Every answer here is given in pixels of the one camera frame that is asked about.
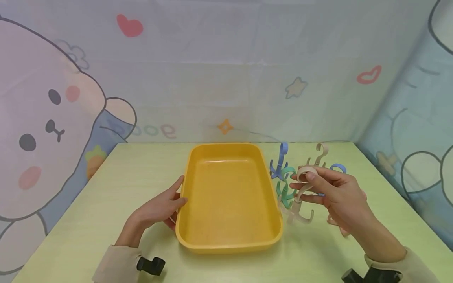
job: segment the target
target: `tray rim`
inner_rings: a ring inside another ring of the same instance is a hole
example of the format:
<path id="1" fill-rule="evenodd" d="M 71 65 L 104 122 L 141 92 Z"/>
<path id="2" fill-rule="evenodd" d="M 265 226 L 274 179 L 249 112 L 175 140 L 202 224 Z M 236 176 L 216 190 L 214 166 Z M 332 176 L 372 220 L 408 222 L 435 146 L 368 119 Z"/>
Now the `tray rim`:
<path id="1" fill-rule="evenodd" d="M 220 146 L 220 145 L 250 145 L 250 146 L 253 146 L 255 148 L 258 149 L 259 153 L 260 153 L 260 156 L 261 156 L 261 159 L 263 160 L 265 166 L 266 166 L 266 161 L 265 161 L 265 158 L 264 158 L 264 154 L 263 154 L 263 151 L 261 150 L 261 148 L 256 145 L 256 144 L 253 144 L 253 143 L 208 143 L 208 144 L 199 144 L 199 145 L 196 145 L 194 146 L 191 150 L 190 150 L 190 153 L 189 153 L 189 156 L 188 156 L 188 159 L 187 159 L 187 163 L 186 163 L 186 166 L 185 166 L 185 170 L 184 170 L 184 176 L 187 175 L 187 171 L 188 171 L 188 167 L 189 167 L 189 161 L 193 155 L 193 152 L 195 151 L 195 149 L 197 148 L 200 148 L 200 147 L 205 147 L 205 146 L 209 146 L 209 145 L 217 145 L 217 146 Z M 274 185 L 272 184 L 272 179 L 270 178 L 270 175 L 269 174 L 266 174 L 267 176 L 267 180 L 269 181 L 269 184 L 271 184 L 271 187 L 274 188 Z M 183 184 L 181 185 L 181 197 L 184 196 L 184 189 L 185 189 L 185 179 L 183 181 Z M 277 203 L 277 196 L 275 195 L 275 193 L 272 194 L 272 197 L 274 198 L 274 204 L 275 204 L 275 208 L 277 209 L 277 211 L 280 211 L 279 210 L 279 207 L 278 207 L 278 203 Z M 240 244 L 240 245 L 225 245 L 225 246 L 222 246 L 222 245 L 217 245 L 217 246 L 212 246 L 212 245 L 193 245 L 193 244 L 190 244 L 188 243 L 186 240 L 184 240 L 184 238 L 181 236 L 180 232 L 179 232 L 179 225 L 180 225 L 180 217 L 178 217 L 176 219 L 176 228 L 175 228 L 175 232 L 176 232 L 176 238 L 178 239 L 178 241 L 180 242 L 180 244 L 182 244 L 184 247 L 188 248 L 189 250 L 191 251 L 206 251 L 206 250 L 236 250 L 236 249 L 242 249 L 244 251 L 246 250 L 256 250 L 257 248 L 266 248 L 266 247 L 270 247 L 272 246 L 273 244 L 277 243 L 282 235 L 283 235 L 283 217 L 281 215 L 281 213 L 279 213 L 279 223 L 280 223 L 280 230 L 279 230 L 279 233 L 277 234 L 277 236 L 269 241 L 264 241 L 264 242 L 257 242 L 257 243 L 254 243 L 254 244 Z"/>

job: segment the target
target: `light green table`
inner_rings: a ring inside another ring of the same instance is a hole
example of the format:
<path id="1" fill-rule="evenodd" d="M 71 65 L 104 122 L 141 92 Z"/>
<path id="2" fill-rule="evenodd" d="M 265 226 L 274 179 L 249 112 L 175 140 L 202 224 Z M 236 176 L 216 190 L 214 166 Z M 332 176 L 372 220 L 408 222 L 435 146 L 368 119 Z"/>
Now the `light green table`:
<path id="1" fill-rule="evenodd" d="M 194 144 L 119 144 L 63 215 L 14 283 L 87 283 L 108 245 L 113 244 L 127 217 L 145 201 L 168 188 L 184 167 Z M 266 162 L 278 159 L 280 144 L 260 144 Z M 441 282 L 453 278 L 453 253 L 406 204 L 396 190 L 351 143 L 329 144 L 324 161 L 342 163 L 356 176 L 377 217 L 400 241 L 414 250 Z M 290 166 L 318 156 L 315 144 L 289 144 Z M 148 258 L 167 264 L 160 277 L 142 274 L 140 282 L 277 283 L 341 282 L 354 268 L 364 275 L 363 252 L 338 227 L 326 223 L 324 207 L 305 204 L 303 215 L 315 210 L 309 225 L 286 226 L 281 241 L 265 252 L 228 256 L 194 255 L 180 246 L 163 224 L 151 227 L 141 240 Z"/>

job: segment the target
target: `black strap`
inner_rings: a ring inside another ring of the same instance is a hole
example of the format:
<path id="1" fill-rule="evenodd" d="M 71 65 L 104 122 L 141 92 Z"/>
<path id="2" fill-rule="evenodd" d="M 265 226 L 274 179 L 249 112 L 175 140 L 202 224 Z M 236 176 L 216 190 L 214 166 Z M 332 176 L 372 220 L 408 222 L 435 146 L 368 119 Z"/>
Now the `black strap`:
<path id="1" fill-rule="evenodd" d="M 159 276 L 165 266 L 165 260 L 160 258 L 153 258 L 153 261 L 149 261 L 144 257 L 141 257 L 137 263 L 138 271 L 145 271 L 151 275 Z"/>
<path id="2" fill-rule="evenodd" d="M 355 270 L 350 269 L 341 279 L 344 283 L 398 283 L 401 281 L 400 274 L 394 270 L 380 270 L 371 267 L 365 278 L 360 277 Z"/>

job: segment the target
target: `fingernail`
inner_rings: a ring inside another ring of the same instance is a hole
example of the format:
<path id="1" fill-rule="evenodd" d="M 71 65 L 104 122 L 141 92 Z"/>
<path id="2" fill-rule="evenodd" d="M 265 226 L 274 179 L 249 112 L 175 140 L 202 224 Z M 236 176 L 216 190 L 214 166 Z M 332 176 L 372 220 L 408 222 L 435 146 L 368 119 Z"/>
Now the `fingernail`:
<path id="1" fill-rule="evenodd" d="M 307 172 L 305 174 L 305 177 L 307 178 L 307 180 L 311 181 L 314 179 L 314 174 L 312 172 Z"/>

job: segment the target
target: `red heart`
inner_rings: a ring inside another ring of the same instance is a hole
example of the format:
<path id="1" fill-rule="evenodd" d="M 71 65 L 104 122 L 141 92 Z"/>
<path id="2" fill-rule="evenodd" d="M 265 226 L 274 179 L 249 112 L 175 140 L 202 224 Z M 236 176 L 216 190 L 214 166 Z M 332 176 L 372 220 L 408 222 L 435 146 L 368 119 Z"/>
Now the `red heart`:
<path id="1" fill-rule="evenodd" d="M 374 68 L 372 68 L 371 71 L 366 71 L 366 72 L 360 73 L 357 76 L 357 82 L 361 83 L 363 85 L 369 85 L 371 83 L 374 83 L 379 78 L 381 71 L 382 71 L 382 66 L 377 65 Z"/>
<path id="2" fill-rule="evenodd" d="M 139 20 L 136 19 L 127 19 L 123 14 L 116 16 L 116 22 L 120 27 L 121 31 L 127 37 L 136 37 L 143 32 L 143 25 Z"/>

